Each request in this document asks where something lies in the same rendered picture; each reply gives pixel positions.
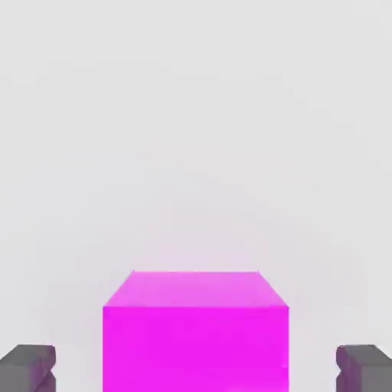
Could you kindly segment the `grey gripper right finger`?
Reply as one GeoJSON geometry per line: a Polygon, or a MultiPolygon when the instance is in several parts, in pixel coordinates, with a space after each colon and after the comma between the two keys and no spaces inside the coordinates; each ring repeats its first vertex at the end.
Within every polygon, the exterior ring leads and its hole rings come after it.
{"type": "Polygon", "coordinates": [[[375,345],[340,345],[336,349],[335,392],[392,392],[392,358],[375,345]]]}

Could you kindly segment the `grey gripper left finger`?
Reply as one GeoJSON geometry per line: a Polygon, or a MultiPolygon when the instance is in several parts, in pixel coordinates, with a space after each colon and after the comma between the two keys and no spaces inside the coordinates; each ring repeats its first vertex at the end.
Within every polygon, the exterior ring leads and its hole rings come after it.
{"type": "Polygon", "coordinates": [[[53,345],[17,345],[0,359],[0,392],[56,392],[53,345]]]}

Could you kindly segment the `small magenta cube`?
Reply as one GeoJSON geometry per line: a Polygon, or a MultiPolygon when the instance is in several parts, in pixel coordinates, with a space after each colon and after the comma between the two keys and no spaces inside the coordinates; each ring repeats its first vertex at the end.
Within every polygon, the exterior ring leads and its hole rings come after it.
{"type": "Polygon", "coordinates": [[[132,272],[103,307],[103,392],[289,392],[289,307],[258,272],[132,272]]]}

